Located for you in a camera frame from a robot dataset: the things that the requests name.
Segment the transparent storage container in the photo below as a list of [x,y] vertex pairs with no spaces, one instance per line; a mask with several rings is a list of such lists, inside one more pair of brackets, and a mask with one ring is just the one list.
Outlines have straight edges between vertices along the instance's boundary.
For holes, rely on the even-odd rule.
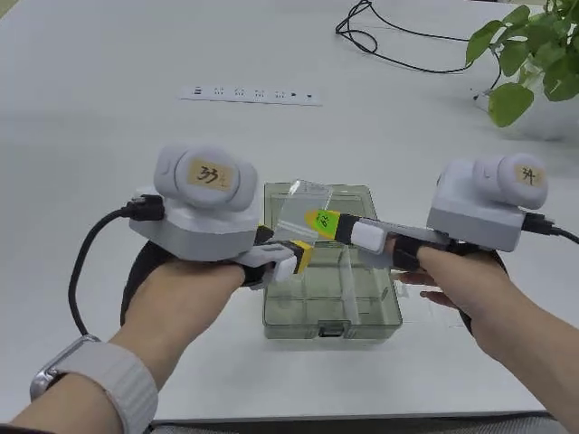
[[[370,191],[362,185],[332,185],[328,209],[376,218]],[[290,184],[265,184],[265,224],[275,228]],[[387,269],[370,269],[357,249],[320,237],[302,276],[264,291],[263,324],[270,339],[390,337],[402,324]]]

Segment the yellow tag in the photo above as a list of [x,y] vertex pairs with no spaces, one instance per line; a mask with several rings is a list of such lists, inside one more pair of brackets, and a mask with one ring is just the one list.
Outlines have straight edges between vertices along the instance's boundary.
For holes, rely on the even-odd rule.
[[232,186],[232,171],[228,165],[217,165],[201,158],[194,158],[189,165],[187,183],[225,192]]
[[541,187],[545,183],[545,170],[533,165],[515,165],[517,182],[532,187]]

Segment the white power strip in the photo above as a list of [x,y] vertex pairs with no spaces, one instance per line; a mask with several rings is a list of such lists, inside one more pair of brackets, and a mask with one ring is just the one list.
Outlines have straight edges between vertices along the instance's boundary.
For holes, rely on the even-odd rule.
[[272,90],[248,86],[187,86],[181,89],[179,99],[290,104],[296,106],[322,105],[319,96],[313,92],[303,90]]

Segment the white tabletop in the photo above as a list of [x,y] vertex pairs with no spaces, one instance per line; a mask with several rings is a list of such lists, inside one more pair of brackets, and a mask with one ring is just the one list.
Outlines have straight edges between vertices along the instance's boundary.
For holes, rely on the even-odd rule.
[[[545,211],[579,231],[579,146],[505,138],[472,95],[494,79],[484,57],[434,76],[369,58],[333,34],[348,0],[21,0],[0,21],[0,418],[28,402],[36,370],[78,334],[67,305],[90,226],[151,182],[161,146],[215,143],[262,181],[365,184],[379,217],[424,224],[436,178],[459,156],[530,152],[546,161]],[[510,6],[382,0],[426,32],[469,36]],[[465,46],[377,28],[383,52],[460,66]],[[181,86],[319,90],[323,107],[193,102]],[[339,156],[333,150],[340,149]],[[79,285],[89,330],[118,327],[143,240],[126,222],[97,238]],[[538,304],[579,326],[570,242],[525,234],[504,255]],[[162,420],[496,413],[542,406],[483,354],[455,314],[400,298],[405,324],[383,344],[272,342],[262,294],[242,289],[185,352],[161,392]]]

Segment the label sticker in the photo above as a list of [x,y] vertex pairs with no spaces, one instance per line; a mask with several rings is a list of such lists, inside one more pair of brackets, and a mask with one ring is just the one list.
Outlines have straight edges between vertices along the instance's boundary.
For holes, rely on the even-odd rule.
[[316,212],[315,217],[311,219],[311,222],[308,222],[308,224],[320,235],[334,240],[339,220],[339,212],[319,210]]
[[541,187],[545,183],[545,170],[533,165],[515,165],[517,182],[531,187]]
[[189,165],[187,183],[226,192],[232,186],[232,171],[228,165],[218,165],[194,158]]

